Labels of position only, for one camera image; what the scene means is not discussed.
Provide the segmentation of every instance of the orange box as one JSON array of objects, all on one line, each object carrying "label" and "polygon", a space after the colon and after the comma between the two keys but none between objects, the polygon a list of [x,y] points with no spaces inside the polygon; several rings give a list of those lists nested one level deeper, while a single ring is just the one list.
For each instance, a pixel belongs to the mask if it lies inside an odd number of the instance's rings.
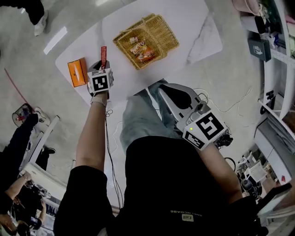
[{"label": "orange box", "polygon": [[85,58],[68,63],[71,79],[74,87],[87,84],[87,66]]}]

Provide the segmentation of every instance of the gray floor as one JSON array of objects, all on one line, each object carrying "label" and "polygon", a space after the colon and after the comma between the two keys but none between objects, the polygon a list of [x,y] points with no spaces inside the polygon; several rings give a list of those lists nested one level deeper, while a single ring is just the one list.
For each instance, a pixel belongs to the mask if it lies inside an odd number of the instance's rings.
[{"label": "gray floor", "polygon": [[[95,0],[44,0],[49,10],[49,23],[45,34],[34,37],[34,27],[27,13],[19,9],[0,8],[0,145],[8,144],[16,128],[11,114],[24,101],[8,80],[4,67],[32,106],[39,106],[50,118],[59,115],[61,120],[50,135],[46,145],[57,150],[49,160],[47,171],[67,182],[70,166],[75,159],[76,145],[86,120],[89,106],[75,92],[55,67],[56,58],[85,30],[108,14],[123,7],[132,0],[108,0],[96,7]],[[213,14],[223,43],[223,50],[210,56],[178,74],[168,77],[169,82],[191,88],[202,88],[221,111],[226,111],[251,89],[240,103],[231,110],[221,113],[229,126],[234,141],[221,150],[224,156],[235,160],[253,145],[255,127],[261,116],[257,99],[260,95],[260,61],[248,50],[247,33],[242,28],[239,13],[231,0],[205,1]],[[68,33],[47,55],[43,49],[52,37],[66,26]],[[114,108],[117,115],[108,118],[111,151],[122,189],[125,189],[124,155],[120,147],[119,135],[122,129],[121,114],[125,102]],[[212,109],[219,112],[209,102]],[[111,168],[106,156],[106,174],[111,180]],[[113,205],[116,202],[113,184],[109,181],[108,195]]]}]

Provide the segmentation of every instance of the black pants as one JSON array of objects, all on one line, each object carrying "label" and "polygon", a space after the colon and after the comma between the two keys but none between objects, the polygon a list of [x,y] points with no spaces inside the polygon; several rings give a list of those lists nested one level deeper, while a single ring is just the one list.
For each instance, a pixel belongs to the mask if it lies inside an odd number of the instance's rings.
[{"label": "black pants", "polygon": [[33,25],[36,25],[44,15],[44,7],[40,0],[0,0],[0,6],[26,9]]},{"label": "black pants", "polygon": [[[38,123],[38,115],[31,114],[25,122],[18,127],[10,140],[10,143],[5,147],[0,156],[0,176],[1,189],[8,189],[12,183],[18,178],[19,168],[23,161],[27,145],[30,140],[31,132],[34,126]],[[44,151],[40,152],[36,164],[46,170],[49,154]]]}]

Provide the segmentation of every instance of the wicker basket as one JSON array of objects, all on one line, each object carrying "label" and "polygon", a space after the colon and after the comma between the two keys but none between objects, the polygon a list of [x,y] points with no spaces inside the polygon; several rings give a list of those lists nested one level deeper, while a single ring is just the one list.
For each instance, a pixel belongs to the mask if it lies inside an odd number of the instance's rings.
[{"label": "wicker basket", "polygon": [[[146,39],[146,45],[151,47],[156,54],[155,58],[143,62],[137,61],[136,56],[130,51],[133,46],[129,41],[131,37],[138,37],[139,41]],[[166,57],[168,51],[179,45],[165,20],[160,15],[155,16],[154,14],[148,15],[126,31],[122,31],[113,42],[128,57],[137,70]]]}]

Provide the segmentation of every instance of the black shoe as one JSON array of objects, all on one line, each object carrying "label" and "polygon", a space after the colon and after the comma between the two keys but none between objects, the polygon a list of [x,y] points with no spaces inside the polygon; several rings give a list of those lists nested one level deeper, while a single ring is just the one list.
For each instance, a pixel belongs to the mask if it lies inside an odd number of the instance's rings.
[{"label": "black shoe", "polygon": [[47,152],[48,154],[55,154],[56,153],[56,151],[55,151],[55,149],[53,149],[53,148],[48,148],[48,147],[45,147],[44,148],[44,152]]}]

